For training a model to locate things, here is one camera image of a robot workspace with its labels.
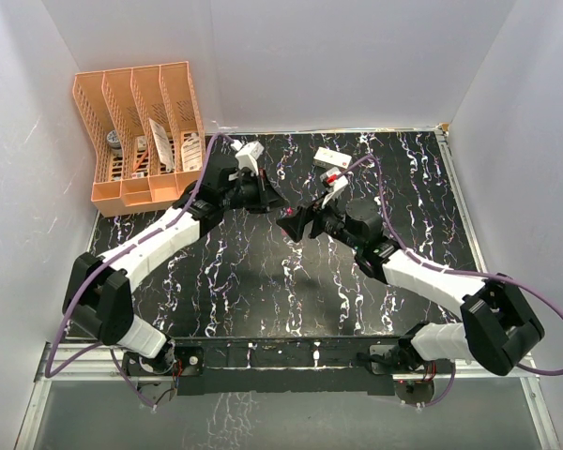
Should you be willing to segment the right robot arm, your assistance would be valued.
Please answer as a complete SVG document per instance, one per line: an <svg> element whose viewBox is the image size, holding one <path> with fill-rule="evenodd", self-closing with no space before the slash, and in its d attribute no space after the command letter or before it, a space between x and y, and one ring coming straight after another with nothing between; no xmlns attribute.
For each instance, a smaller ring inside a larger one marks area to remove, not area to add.
<svg viewBox="0 0 563 450"><path fill-rule="evenodd" d="M457 276L433 262L415 262L385 235L375 202L355 200L299 206L277 224L295 242L325 233L355 252L360 271L406 289L448 310L457 323L420 322L373 362L389 370L419 372L436 360L476 361L505 376L545 336L519 288L489 277Z"/></svg>

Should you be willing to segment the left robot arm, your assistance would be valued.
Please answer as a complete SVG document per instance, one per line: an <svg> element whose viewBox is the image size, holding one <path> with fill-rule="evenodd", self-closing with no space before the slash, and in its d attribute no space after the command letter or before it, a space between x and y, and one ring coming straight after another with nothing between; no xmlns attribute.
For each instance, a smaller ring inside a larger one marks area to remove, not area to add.
<svg viewBox="0 0 563 450"><path fill-rule="evenodd" d="M285 205L264 170L208 172L135 237L100 256L86 252L76 259L63 305L65 321L104 346L135 353L152 373L169 372L175 342L135 314L133 292L153 270L216 228L226 212L266 214Z"/></svg>

